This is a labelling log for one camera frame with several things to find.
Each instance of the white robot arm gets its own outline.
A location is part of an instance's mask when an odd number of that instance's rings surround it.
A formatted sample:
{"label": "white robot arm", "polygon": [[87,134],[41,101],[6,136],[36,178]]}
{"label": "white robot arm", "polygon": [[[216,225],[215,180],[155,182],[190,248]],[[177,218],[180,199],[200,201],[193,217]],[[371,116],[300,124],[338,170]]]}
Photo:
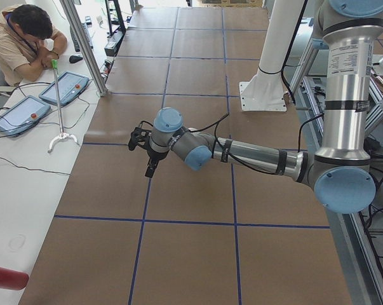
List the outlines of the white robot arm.
{"label": "white robot arm", "polygon": [[152,130],[136,127],[129,142],[130,150],[147,150],[146,176],[152,177],[172,150],[194,170],[213,158],[289,176],[311,187],[319,202],[337,213],[366,208],[375,197],[375,184],[363,140],[373,42],[383,32],[383,0],[318,1],[314,19],[314,38],[321,37],[330,49],[323,143],[314,155],[193,132],[183,126],[181,113],[163,108]]}

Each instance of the computer mouse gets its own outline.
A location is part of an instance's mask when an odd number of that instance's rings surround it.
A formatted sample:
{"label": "computer mouse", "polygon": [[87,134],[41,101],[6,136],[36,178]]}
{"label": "computer mouse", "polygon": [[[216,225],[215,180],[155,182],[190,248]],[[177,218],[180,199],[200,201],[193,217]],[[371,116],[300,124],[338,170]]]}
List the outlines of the computer mouse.
{"label": "computer mouse", "polygon": [[83,59],[82,55],[75,54],[75,55],[70,56],[69,62],[70,62],[70,64],[75,64],[76,62],[79,62],[82,59]]}

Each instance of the man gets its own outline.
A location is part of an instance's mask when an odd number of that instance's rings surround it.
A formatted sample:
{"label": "man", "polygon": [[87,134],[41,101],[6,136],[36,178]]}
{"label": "man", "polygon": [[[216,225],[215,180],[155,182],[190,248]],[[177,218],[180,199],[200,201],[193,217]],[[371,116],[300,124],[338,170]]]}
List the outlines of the man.
{"label": "man", "polygon": [[[48,38],[53,40],[51,50],[45,46]],[[66,47],[67,38],[43,9],[23,4],[0,11],[0,69],[9,85],[36,81]]]}

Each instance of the red cylinder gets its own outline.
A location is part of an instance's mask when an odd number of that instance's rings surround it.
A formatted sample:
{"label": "red cylinder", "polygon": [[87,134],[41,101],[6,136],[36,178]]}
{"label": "red cylinder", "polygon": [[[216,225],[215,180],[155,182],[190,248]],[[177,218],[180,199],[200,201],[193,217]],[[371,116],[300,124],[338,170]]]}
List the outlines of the red cylinder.
{"label": "red cylinder", "polygon": [[0,288],[21,290],[26,287],[29,275],[0,267]]}

